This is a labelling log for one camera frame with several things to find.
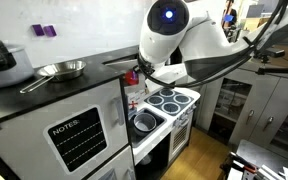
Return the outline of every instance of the pan handle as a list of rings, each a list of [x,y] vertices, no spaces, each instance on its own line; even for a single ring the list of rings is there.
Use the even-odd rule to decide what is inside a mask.
[[[54,78],[54,76],[45,76],[42,77],[41,79],[35,81],[34,83],[28,85],[27,87],[23,88],[20,93],[28,93],[31,91],[34,91],[36,88],[42,86],[43,84],[45,84],[46,82],[52,80]]]

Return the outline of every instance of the white appliance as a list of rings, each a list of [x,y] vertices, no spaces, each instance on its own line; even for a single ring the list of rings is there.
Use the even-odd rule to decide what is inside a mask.
[[[117,79],[1,123],[0,158],[25,180],[135,179],[118,87]]]
[[[33,74],[24,46],[0,41],[0,88],[20,83]]]
[[[186,146],[192,126],[193,112],[196,106],[193,104],[187,111],[185,111],[173,125],[170,138],[169,149],[169,164],[181,153],[182,149]]]

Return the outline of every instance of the robotic arm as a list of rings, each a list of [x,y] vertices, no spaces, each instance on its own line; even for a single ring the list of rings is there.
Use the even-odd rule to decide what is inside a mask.
[[[138,64],[156,84],[193,87],[225,76],[253,55],[283,41],[288,42],[288,0],[280,0],[265,25],[236,43],[227,41],[220,24],[204,9],[193,8],[182,0],[158,0],[142,25]],[[163,65],[176,48],[194,82],[171,85],[153,77],[154,66]]]

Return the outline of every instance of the white wall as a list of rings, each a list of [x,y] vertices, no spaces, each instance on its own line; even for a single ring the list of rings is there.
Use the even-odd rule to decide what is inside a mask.
[[[139,44],[152,0],[0,0],[0,40],[26,46],[34,67]],[[54,25],[55,38],[33,24]]]

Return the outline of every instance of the kitchen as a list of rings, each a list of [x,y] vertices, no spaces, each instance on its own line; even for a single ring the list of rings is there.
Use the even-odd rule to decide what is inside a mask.
[[[0,1],[0,39],[9,44],[25,45],[24,50],[19,48],[16,52],[27,53],[28,61],[35,68],[26,69],[29,77],[25,76],[24,82],[0,88],[0,174],[4,178],[159,179],[163,174],[170,174],[167,169],[171,170],[172,164],[176,165],[196,144],[190,140],[193,138],[191,131],[192,134],[197,131],[192,126],[198,126],[200,131],[211,129],[213,133],[208,134],[219,140],[216,133],[220,131],[216,125],[211,125],[213,120],[209,113],[216,111],[217,104],[225,107],[223,101],[216,102],[218,94],[212,93],[215,89],[220,91],[223,79],[214,82],[216,87],[213,83],[200,89],[159,87],[147,91],[144,77],[139,74],[139,84],[125,85],[124,74],[137,64],[131,62],[137,58],[140,27],[152,2],[123,0],[114,6],[110,3],[110,0]],[[32,29],[33,25],[37,25],[37,29]],[[40,28],[45,35],[38,35]],[[36,89],[25,88],[43,75],[38,72],[41,67],[73,59],[85,62],[77,69],[83,71],[79,77],[61,83],[48,82]],[[181,72],[165,74],[181,76]],[[226,78],[236,80],[241,73],[237,74]],[[248,75],[240,77],[245,80]],[[270,81],[273,88],[268,94],[273,93],[280,81],[275,77]],[[23,88],[29,92],[20,93]],[[248,91],[257,92],[252,87]],[[246,102],[237,104],[248,108]],[[207,109],[210,106],[214,106],[213,110]],[[144,113],[155,120],[149,130],[141,129],[137,126],[141,125],[141,120],[135,120]],[[85,121],[86,116],[94,118],[89,122]],[[197,137],[203,135],[208,141],[217,142],[202,133]],[[243,137],[240,139],[248,139],[246,136],[233,134],[233,137]],[[221,158],[220,163],[213,166],[218,171],[225,160]]]

